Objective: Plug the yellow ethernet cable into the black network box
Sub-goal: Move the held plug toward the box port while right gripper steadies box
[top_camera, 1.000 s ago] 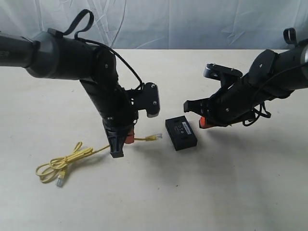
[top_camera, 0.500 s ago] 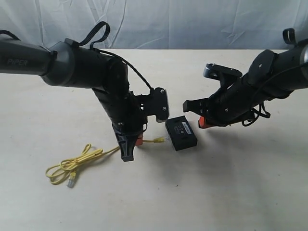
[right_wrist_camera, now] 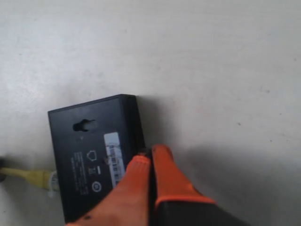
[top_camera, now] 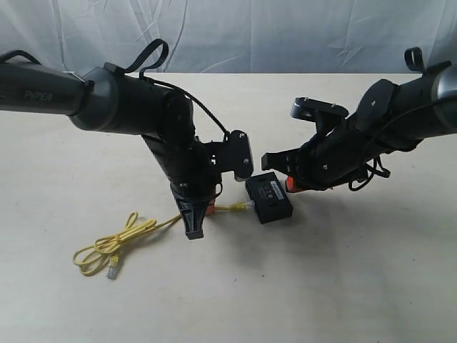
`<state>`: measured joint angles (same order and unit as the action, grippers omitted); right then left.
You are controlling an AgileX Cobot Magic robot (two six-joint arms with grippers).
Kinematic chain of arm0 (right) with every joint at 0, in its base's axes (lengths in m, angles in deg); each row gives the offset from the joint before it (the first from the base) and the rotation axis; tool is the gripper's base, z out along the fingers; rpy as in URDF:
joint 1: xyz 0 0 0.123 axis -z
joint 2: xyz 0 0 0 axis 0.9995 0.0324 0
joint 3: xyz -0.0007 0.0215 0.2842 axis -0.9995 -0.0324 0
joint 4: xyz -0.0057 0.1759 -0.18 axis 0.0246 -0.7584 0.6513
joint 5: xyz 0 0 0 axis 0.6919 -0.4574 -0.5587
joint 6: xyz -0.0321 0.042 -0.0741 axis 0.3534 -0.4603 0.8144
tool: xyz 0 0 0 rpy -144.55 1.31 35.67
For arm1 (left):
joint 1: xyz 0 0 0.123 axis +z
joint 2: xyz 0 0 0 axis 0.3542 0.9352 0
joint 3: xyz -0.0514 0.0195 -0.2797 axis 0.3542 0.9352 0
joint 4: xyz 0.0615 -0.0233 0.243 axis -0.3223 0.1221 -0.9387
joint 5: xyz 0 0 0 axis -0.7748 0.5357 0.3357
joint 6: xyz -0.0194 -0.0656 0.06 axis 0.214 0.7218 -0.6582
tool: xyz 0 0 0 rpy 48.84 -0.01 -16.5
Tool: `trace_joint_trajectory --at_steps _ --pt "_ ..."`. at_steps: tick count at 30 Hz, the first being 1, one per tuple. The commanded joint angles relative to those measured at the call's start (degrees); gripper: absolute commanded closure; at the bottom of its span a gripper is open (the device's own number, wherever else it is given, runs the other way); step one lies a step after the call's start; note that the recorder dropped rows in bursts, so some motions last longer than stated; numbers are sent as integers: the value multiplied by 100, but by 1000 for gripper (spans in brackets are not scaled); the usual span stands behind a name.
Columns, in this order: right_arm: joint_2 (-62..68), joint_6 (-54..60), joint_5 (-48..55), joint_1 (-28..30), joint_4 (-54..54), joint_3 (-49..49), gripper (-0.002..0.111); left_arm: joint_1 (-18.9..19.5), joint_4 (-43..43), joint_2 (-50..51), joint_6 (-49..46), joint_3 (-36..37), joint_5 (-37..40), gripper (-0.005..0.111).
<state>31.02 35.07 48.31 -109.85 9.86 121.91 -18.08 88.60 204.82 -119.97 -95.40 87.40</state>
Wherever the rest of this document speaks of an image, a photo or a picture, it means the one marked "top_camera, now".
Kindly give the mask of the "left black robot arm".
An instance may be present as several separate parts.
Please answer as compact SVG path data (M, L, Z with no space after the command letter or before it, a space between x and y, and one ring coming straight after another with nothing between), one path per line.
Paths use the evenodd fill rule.
M22 50L1 55L1 110L59 114L84 131L139 135L170 182L188 239L203 237L221 177L196 137L190 99L112 66L74 76Z

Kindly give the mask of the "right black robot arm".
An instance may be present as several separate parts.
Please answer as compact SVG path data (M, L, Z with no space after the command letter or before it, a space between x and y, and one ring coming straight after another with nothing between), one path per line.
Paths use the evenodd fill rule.
M324 191L347 184L356 192L391 173L382 154L413 151L424 139L456 133L456 66L446 61L404 84L380 79L355 112L306 97L291 116L313 122L316 133L299 148L266 153L263 170L287 175L288 192Z

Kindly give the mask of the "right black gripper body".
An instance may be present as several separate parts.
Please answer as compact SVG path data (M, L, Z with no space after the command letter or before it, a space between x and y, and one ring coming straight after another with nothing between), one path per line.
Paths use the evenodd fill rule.
M366 163L371 160L366 146L371 136L351 124L335 128L326 136L314 135L302 144L296 155L291 177L303 190L327 190L342 184L353 189L365 185L371 177Z

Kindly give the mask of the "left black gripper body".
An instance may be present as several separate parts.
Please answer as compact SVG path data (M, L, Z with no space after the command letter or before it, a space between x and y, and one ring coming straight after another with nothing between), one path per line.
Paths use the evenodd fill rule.
M221 174L211 163L205 145L194 142L185 149L179 149L171 158L169 181L182 196L212 198L221 183Z

